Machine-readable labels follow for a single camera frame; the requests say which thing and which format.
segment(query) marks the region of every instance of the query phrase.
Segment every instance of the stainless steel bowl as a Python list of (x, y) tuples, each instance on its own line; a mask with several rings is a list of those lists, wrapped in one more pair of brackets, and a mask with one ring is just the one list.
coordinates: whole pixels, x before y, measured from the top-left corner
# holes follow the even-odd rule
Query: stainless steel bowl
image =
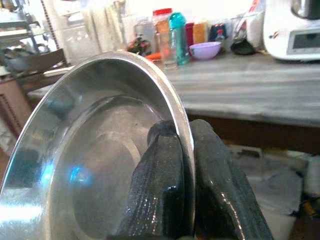
[(131, 176), (159, 120), (173, 120), (184, 154), (185, 225), (195, 202), (193, 139), (165, 74), (110, 52), (74, 67), (41, 100), (15, 146), (0, 193), (0, 239), (93, 240), (113, 234)]

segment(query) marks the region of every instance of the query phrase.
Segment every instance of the marble countertop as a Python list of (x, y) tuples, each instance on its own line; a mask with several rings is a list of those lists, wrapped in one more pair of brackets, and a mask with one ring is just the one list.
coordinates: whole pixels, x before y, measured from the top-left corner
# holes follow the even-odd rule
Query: marble countertop
[(166, 72), (188, 114), (320, 127), (320, 64), (225, 54)]

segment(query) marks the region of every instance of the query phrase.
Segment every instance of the grey countertop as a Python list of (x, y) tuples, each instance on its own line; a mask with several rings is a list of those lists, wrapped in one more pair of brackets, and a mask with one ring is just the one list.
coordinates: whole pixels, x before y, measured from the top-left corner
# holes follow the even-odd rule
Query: grey countertop
[(225, 54), (166, 72), (189, 114), (320, 127), (320, 64)]

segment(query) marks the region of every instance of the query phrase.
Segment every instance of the red lid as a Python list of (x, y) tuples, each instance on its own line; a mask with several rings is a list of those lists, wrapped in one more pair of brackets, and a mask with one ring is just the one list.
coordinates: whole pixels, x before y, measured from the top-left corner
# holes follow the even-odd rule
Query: red lid
[(153, 11), (153, 16), (162, 15), (162, 14), (170, 14), (172, 13), (172, 8), (162, 8)]

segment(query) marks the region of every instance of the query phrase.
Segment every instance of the white wall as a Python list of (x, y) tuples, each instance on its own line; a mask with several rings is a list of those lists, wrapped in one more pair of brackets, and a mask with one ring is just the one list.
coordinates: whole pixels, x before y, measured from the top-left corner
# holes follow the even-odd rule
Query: white wall
[(129, 15), (150, 17), (152, 11), (161, 8), (173, 8), (181, 12), (188, 22), (197, 19), (214, 20), (232, 18), (249, 10), (253, 0), (126, 0)]

